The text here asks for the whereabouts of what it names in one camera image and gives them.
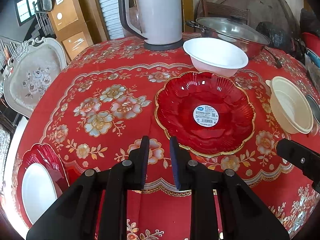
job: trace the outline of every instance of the black bag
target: black bag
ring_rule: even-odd
[[[312,33],[320,37],[320,21],[313,12],[304,8],[300,12],[300,29],[302,33]]]
[[[290,35],[283,29],[276,27],[273,23],[260,22],[256,27],[256,31],[269,38],[269,47],[281,49],[288,54],[294,51],[294,43]]]

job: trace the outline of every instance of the electric kettle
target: electric kettle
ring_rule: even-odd
[[[143,39],[149,50],[176,49],[183,45],[181,0],[136,0],[142,32],[129,18],[129,0],[118,0],[120,21],[130,33]]]

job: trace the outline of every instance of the white ornate chair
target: white ornate chair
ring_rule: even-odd
[[[21,43],[10,58],[9,71],[4,75],[4,97],[8,105],[30,117],[66,65],[64,49],[53,38],[30,39]]]

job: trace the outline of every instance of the stainless steel pot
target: stainless steel pot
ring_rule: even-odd
[[[242,49],[248,58],[254,58],[269,44],[267,37],[253,28],[226,18],[198,18],[196,22],[186,21],[192,28],[199,28],[203,37],[230,42]]]

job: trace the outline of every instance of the black handle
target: black handle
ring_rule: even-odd
[[[125,28],[128,32],[132,33],[133,35],[137,36],[142,40],[147,40],[148,38],[143,37],[140,33],[137,33],[135,30],[130,28],[127,22],[127,14],[125,11],[125,0],[118,0],[119,3],[119,14],[120,14],[120,22],[123,28]]]
[[[267,52],[269,52],[269,53],[271,54],[271,56],[275,59],[275,61],[276,61],[276,67],[277,67],[277,68],[282,68],[282,64],[281,64],[280,60],[279,60],[270,50],[268,50],[266,47],[264,47],[264,49],[265,49]]]
[[[238,23],[238,24],[243,24],[243,20],[242,18],[240,17],[237,17],[237,16],[228,16],[228,18],[226,18],[227,20],[229,20],[230,22],[234,22],[234,23]]]
[[[199,23],[193,22],[193,21],[185,21],[186,25],[191,28],[199,28],[201,29]]]

